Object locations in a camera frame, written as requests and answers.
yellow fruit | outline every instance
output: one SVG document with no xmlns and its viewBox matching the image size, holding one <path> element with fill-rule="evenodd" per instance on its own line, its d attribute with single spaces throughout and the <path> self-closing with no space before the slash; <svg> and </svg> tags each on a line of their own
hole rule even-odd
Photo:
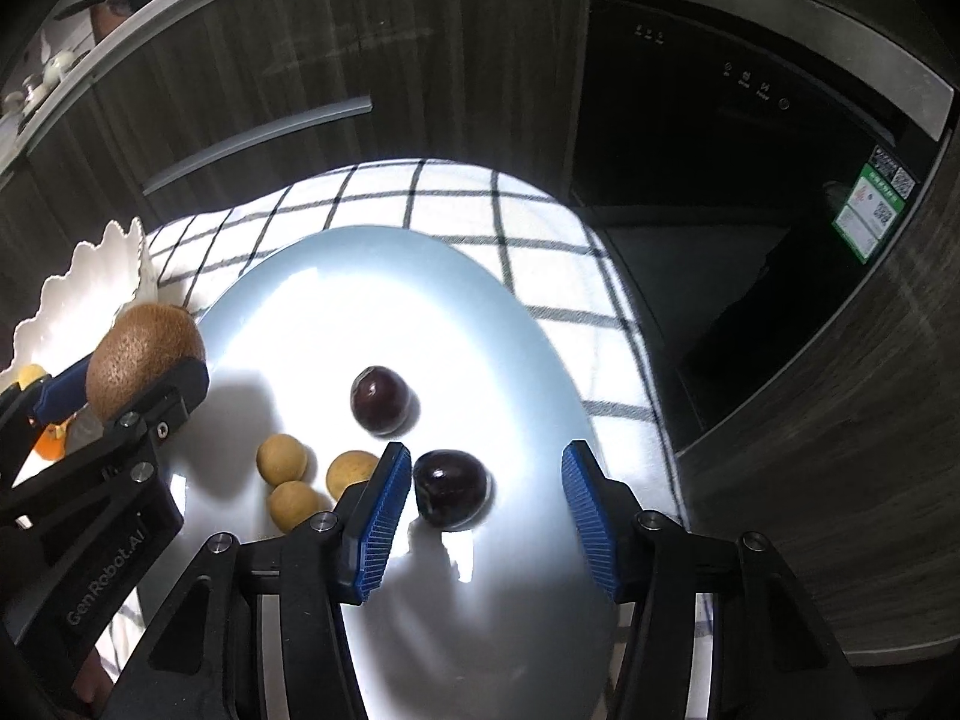
<svg viewBox="0 0 960 720">
<path fill-rule="evenodd" d="M 66 433 L 67 428 L 73 421 L 73 416 L 61 425 L 47 425 L 37 443 L 34 445 L 34 451 L 45 460 L 62 460 L 66 456 Z"/>
<path fill-rule="evenodd" d="M 378 456 L 360 449 L 352 449 L 339 455 L 326 471 L 326 488 L 334 500 L 339 501 L 344 490 L 350 485 L 370 479 L 379 461 Z"/>
<path fill-rule="evenodd" d="M 290 533 L 311 514 L 328 508 L 325 496 L 305 482 L 284 482 L 267 497 L 270 519 L 283 533 Z"/>
<path fill-rule="evenodd" d="M 90 358 L 86 399 L 102 421 L 184 357 L 206 360 L 203 339 L 179 306 L 134 306 L 114 322 Z"/>
<path fill-rule="evenodd" d="M 21 389 L 27 389 L 33 382 L 47 375 L 47 372 L 36 362 L 30 365 L 24 365 L 16 372 L 16 383 L 20 384 Z"/>
<path fill-rule="evenodd" d="M 274 487 L 294 482 L 306 471 L 306 449 L 293 436 L 277 433 L 256 450 L 256 469 Z"/>
</svg>

plaid tablecloth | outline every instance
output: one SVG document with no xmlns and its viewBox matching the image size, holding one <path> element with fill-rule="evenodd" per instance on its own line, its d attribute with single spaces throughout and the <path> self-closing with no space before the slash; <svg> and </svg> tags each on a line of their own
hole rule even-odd
<svg viewBox="0 0 960 720">
<path fill-rule="evenodd" d="M 437 160 L 366 163 L 226 211 L 181 218 L 149 236 L 160 300 L 200 317 L 272 252 L 320 230 L 356 224 L 424 233 L 496 276 L 563 360 L 608 473 L 630 485 L 645 508 L 685 523 L 640 327 L 610 255 L 577 215 L 509 175 Z M 622 610 L 611 683 L 597 717 L 606 715 L 631 611 Z M 703 599 L 696 630 L 690 718 L 707 715 L 712 639 Z M 114 671 L 125 658 L 117 661 Z"/>
</svg>

white scalloped bowl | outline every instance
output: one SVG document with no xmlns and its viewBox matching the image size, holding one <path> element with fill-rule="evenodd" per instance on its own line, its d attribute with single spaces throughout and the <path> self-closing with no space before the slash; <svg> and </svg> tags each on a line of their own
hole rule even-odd
<svg viewBox="0 0 960 720">
<path fill-rule="evenodd" d="M 43 282 L 37 314 L 13 331 L 13 361 L 0 373 L 0 391 L 30 362 L 56 376 L 92 352 L 126 309 L 156 302 L 143 224 L 134 217 L 125 233 L 111 221 L 98 245 L 77 245 L 66 274 Z"/>
</svg>

dark wood panel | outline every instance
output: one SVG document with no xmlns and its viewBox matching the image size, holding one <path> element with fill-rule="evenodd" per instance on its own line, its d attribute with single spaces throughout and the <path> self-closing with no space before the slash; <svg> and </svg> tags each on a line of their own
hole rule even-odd
<svg viewBox="0 0 960 720">
<path fill-rule="evenodd" d="M 149 229 L 157 215 L 127 169 L 93 95 L 83 95 L 27 156 L 53 218 L 69 239 L 99 242 L 109 220 Z"/>
<path fill-rule="evenodd" d="M 365 93 L 350 0 L 216 0 L 95 94 L 134 177 L 237 133 Z"/>
<path fill-rule="evenodd" d="M 13 328 L 40 307 L 47 276 L 65 274 L 74 244 L 28 167 L 0 189 L 0 370 L 13 357 Z"/>
<path fill-rule="evenodd" d="M 561 194 L 587 0 L 464 0 L 463 13 L 472 161 Z"/>
<path fill-rule="evenodd" d="M 150 195 L 160 221 L 219 211 L 270 194 L 296 181 L 360 161 L 361 139 L 371 137 L 369 114 L 318 124 L 252 146 L 202 167 Z"/>
<path fill-rule="evenodd" d="M 954 140 L 851 304 L 680 455 L 694 529 L 768 533 L 848 651 L 960 635 L 958 175 Z"/>
<path fill-rule="evenodd" d="M 371 156 L 497 167 L 563 194 L 587 0 L 355 0 Z"/>
</svg>

qr code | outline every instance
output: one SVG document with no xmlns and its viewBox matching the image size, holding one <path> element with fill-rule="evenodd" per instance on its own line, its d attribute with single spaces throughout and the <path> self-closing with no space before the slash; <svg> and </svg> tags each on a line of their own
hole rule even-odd
<svg viewBox="0 0 960 720">
<path fill-rule="evenodd" d="M 894 212 L 890 209 L 890 206 L 883 205 L 878 203 L 877 207 L 874 208 L 874 218 L 880 222 L 884 227 L 890 223 L 891 218 L 893 218 Z"/>
<path fill-rule="evenodd" d="M 909 175 L 906 175 L 906 170 L 901 167 L 896 171 L 896 175 L 890 179 L 890 186 L 894 188 L 897 194 L 906 200 L 910 196 L 911 191 L 913 191 L 913 188 L 917 186 L 917 182 Z"/>
</svg>

